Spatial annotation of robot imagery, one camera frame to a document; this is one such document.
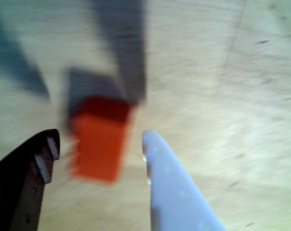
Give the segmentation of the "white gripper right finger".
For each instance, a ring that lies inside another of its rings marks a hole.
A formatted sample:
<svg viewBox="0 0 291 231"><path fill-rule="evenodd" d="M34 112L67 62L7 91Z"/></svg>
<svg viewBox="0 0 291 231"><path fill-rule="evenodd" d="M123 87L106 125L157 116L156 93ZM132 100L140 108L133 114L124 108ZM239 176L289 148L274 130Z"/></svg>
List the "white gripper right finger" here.
<svg viewBox="0 0 291 231"><path fill-rule="evenodd" d="M151 230L224 231L192 177L156 131L142 135L143 159L151 186Z"/></svg>

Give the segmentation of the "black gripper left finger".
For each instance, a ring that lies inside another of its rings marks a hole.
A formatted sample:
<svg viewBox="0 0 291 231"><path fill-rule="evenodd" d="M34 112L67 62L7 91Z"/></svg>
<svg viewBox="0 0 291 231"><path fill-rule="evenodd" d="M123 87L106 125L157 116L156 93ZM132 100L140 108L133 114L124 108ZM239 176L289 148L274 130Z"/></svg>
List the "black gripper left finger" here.
<svg viewBox="0 0 291 231"><path fill-rule="evenodd" d="M45 185L60 158L60 136L48 129L32 136L0 161L0 231L38 229Z"/></svg>

